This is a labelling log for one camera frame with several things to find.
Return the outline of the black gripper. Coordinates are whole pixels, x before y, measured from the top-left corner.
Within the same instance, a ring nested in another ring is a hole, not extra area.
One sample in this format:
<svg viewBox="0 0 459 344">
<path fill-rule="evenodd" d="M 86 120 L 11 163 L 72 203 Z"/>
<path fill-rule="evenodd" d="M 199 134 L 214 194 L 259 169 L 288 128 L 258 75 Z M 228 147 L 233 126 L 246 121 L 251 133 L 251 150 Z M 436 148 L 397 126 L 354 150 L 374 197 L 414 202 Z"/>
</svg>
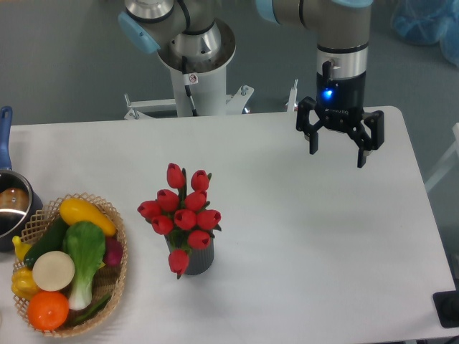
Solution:
<svg viewBox="0 0 459 344">
<path fill-rule="evenodd" d="M 366 72 L 340 80 L 325 80 L 320 73 L 316 75 L 316 101 L 305 97 L 298 103 L 295 124 L 309 142 L 311 155 L 318 151 L 318 131 L 322 127 L 348 132 L 359 148 L 358 168 L 363 168 L 366 157 L 384 143 L 384 112 L 363 111 L 365 83 Z M 312 111 L 318 117 L 315 123 L 310 121 Z"/>
</svg>

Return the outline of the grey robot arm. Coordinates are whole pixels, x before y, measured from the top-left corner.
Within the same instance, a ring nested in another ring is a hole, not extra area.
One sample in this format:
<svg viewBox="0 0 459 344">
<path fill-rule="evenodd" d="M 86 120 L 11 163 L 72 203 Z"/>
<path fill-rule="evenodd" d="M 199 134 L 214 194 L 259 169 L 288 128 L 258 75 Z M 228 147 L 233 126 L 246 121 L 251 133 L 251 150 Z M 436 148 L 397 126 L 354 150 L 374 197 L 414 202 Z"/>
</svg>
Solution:
<svg viewBox="0 0 459 344">
<path fill-rule="evenodd" d="M 168 67 L 180 117 L 226 115 L 226 68 L 235 36 L 215 14 L 214 1 L 127 1 L 118 16 L 123 33 Z M 298 103 L 296 129 L 318 150 L 318 132 L 347 134 L 358 167 L 384 142 L 382 111 L 363 108 L 370 1 L 257 1 L 266 21 L 317 32 L 316 96 Z"/>
</svg>

